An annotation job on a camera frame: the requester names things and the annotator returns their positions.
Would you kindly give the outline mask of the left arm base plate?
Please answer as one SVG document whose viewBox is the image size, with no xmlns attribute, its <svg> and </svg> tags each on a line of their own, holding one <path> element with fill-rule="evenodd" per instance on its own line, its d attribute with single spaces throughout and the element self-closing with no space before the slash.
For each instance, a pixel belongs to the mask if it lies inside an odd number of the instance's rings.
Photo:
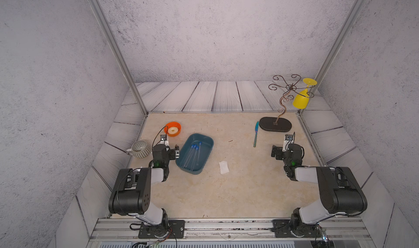
<svg viewBox="0 0 419 248">
<path fill-rule="evenodd" d="M 139 239 L 182 239 L 184 238 L 185 221 L 168 220 L 159 225 L 141 224 L 139 228 Z"/>
</svg>

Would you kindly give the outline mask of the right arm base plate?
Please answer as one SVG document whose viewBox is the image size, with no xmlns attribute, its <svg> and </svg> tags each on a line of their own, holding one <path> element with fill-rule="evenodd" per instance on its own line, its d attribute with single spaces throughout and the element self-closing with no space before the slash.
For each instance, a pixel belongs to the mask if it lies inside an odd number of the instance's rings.
<svg viewBox="0 0 419 248">
<path fill-rule="evenodd" d="M 276 238 L 315 238 L 319 237 L 319 230 L 316 225 L 306 225 L 291 220 L 276 219 L 272 221 L 273 227 L 270 231 Z"/>
</svg>

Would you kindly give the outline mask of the white wiping cloth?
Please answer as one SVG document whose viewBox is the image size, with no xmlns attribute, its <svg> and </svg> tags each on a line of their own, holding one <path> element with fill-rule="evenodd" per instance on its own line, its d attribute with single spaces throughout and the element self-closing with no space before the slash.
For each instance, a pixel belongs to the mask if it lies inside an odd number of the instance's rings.
<svg viewBox="0 0 419 248">
<path fill-rule="evenodd" d="M 227 174 L 229 173 L 229 167 L 228 167 L 228 162 L 227 161 L 221 161 L 219 162 L 219 167 L 220 167 L 220 173 L 221 174 Z"/>
</svg>

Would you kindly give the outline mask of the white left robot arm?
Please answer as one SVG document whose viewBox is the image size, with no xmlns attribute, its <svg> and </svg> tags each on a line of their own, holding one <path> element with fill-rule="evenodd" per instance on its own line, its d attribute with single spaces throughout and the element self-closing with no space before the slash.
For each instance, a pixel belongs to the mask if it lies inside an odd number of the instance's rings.
<svg viewBox="0 0 419 248">
<path fill-rule="evenodd" d="M 173 149 L 157 144 L 152 149 L 149 167 L 120 169 L 109 199 L 109 212 L 139 219 L 155 232 L 169 231 L 167 212 L 151 201 L 151 185 L 168 179 L 169 164 L 180 156 L 179 146 Z"/>
</svg>

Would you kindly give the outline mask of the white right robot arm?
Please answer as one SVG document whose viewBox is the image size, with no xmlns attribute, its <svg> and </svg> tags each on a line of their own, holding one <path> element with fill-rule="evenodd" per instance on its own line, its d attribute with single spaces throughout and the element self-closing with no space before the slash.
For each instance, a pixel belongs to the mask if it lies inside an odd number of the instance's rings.
<svg viewBox="0 0 419 248">
<path fill-rule="evenodd" d="M 336 215 L 353 217 L 362 214 L 368 202 L 355 176 L 348 167 L 303 166 L 304 148 L 291 143 L 285 148 L 272 146 L 271 156 L 284 163 L 286 176 L 292 181 L 318 185 L 319 199 L 305 207 L 296 208 L 290 221 L 275 226 L 275 234 L 289 231 L 298 238 L 313 234 L 318 223 Z"/>
</svg>

